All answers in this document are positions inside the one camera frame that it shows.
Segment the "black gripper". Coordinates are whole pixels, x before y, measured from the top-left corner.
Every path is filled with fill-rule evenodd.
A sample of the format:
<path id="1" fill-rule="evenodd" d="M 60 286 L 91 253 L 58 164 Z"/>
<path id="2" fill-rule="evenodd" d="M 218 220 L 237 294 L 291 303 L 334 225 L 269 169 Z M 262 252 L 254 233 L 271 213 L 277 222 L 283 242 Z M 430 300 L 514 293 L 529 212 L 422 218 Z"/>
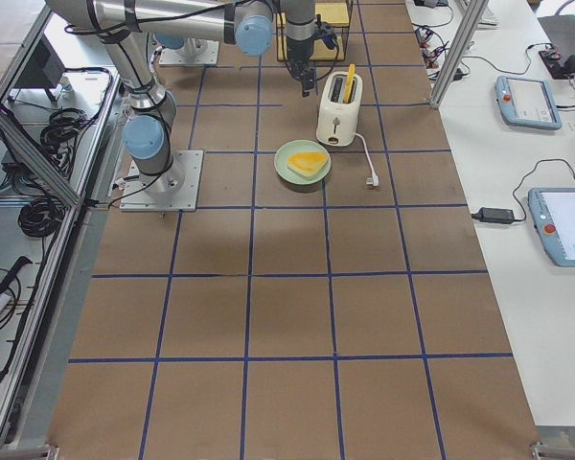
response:
<path id="1" fill-rule="evenodd" d="M 322 40 L 327 48 L 337 46 L 334 27 L 310 14 L 286 15 L 286 64 L 290 76 L 301 84 L 301 93 L 309 94 L 315 87 L 315 69 L 310 67 L 314 43 Z"/>

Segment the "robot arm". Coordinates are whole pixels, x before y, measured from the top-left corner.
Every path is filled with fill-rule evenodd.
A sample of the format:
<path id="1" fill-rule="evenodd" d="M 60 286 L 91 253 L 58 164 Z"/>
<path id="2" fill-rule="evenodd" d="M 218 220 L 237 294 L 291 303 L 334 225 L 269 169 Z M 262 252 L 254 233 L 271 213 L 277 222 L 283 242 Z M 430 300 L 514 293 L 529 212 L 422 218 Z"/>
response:
<path id="1" fill-rule="evenodd" d="M 250 57 L 262 55 L 273 37 L 273 20 L 286 20 L 287 69 L 302 94 L 315 87 L 310 59 L 321 40 L 336 46 L 334 28 L 312 1 L 50 1 L 72 35 L 92 35 L 102 43 L 128 93 L 131 117 L 122 143 L 139 173 L 141 187 L 124 193 L 125 211 L 193 211 L 203 154 L 175 150 L 171 131 L 176 102 L 151 72 L 134 36 L 137 33 L 199 38 L 237 46 Z"/>
<path id="2" fill-rule="evenodd" d="M 208 41 L 205 39 L 160 33 L 155 33 L 154 37 L 164 48 L 174 50 L 184 56 L 198 56 L 206 52 L 208 48 Z"/>

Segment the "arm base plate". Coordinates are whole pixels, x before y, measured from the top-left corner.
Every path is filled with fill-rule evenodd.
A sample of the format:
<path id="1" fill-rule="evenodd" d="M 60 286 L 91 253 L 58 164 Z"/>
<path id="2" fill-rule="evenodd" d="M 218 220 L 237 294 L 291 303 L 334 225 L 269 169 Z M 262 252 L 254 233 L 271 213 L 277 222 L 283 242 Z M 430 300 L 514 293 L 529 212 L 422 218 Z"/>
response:
<path id="1" fill-rule="evenodd" d="M 203 164 L 202 150 L 178 150 L 173 154 L 172 167 L 161 175 L 149 188 L 154 177 L 139 174 L 134 161 L 130 162 L 129 175 L 137 179 L 126 183 L 126 197 L 119 202 L 124 212 L 193 212 Z"/>
<path id="2" fill-rule="evenodd" d="M 180 48 L 162 46 L 159 65 L 163 67 L 214 66 L 219 57 L 219 42 L 186 38 Z"/>

